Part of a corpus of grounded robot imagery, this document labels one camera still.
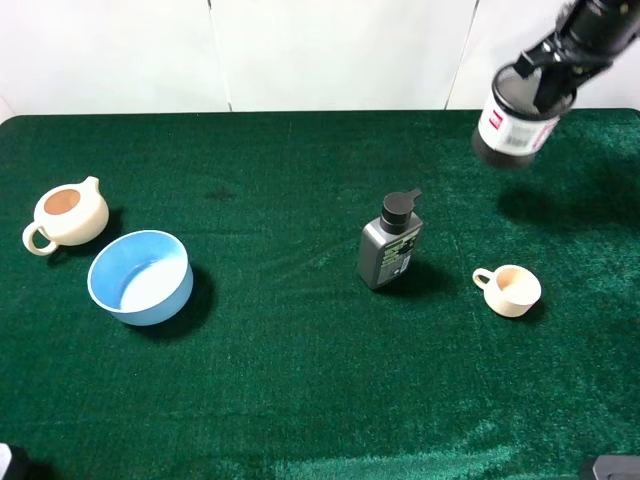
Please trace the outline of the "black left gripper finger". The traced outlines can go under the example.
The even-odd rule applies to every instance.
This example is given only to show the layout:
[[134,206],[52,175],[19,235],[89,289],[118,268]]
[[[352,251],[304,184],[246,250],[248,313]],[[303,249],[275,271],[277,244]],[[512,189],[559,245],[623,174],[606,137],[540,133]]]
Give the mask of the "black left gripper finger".
[[521,78],[528,78],[537,69],[554,63],[554,50],[547,41],[542,41],[529,50],[523,50],[513,64],[514,71]]

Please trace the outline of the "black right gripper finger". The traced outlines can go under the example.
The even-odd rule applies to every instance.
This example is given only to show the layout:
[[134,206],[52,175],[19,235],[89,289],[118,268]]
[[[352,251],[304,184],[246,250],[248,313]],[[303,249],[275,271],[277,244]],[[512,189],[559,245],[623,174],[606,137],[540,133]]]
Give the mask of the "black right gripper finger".
[[534,116],[558,116],[574,103],[583,67],[566,63],[535,64],[538,83],[532,100]]

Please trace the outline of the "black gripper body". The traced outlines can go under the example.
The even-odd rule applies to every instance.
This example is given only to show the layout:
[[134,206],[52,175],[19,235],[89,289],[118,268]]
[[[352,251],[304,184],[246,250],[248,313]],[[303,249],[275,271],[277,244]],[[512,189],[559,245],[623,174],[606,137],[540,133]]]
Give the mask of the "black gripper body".
[[638,36],[638,1],[567,1],[542,43],[541,64],[595,75],[607,70]]

